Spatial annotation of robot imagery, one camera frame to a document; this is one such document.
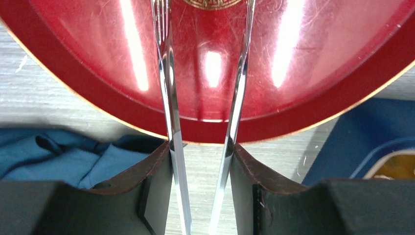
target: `metal utensil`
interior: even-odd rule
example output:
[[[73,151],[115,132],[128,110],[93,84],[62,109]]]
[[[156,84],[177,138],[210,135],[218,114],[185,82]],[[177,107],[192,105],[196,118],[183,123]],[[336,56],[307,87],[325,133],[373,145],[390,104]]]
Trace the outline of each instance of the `metal utensil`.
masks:
[[[255,0],[247,0],[247,21],[242,41],[241,53],[239,55],[238,70],[236,74],[235,90],[231,105],[228,129],[226,131],[225,146],[222,153],[222,161],[219,171],[218,183],[216,186],[215,199],[210,217],[209,233],[216,234],[219,223],[219,215],[222,208],[226,182],[232,162],[238,125],[241,119],[242,104],[244,101],[245,87],[248,73],[249,46],[251,42],[251,30],[254,19]]]
[[[184,164],[179,106],[177,104],[176,83],[174,79],[171,0],[151,0],[151,3],[157,54],[159,56],[160,87],[163,96],[180,221],[183,234],[189,235],[192,219],[190,214],[189,192],[187,189],[186,167]]]

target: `plate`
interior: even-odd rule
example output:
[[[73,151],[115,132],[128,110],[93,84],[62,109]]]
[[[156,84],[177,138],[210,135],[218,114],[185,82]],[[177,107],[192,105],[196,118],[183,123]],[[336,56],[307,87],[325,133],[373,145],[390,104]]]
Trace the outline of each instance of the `plate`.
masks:
[[[95,107],[163,137],[150,0],[2,0],[36,60]],[[243,0],[173,0],[183,139],[223,143]],[[415,60],[413,0],[257,0],[238,141],[295,133],[380,91]]]

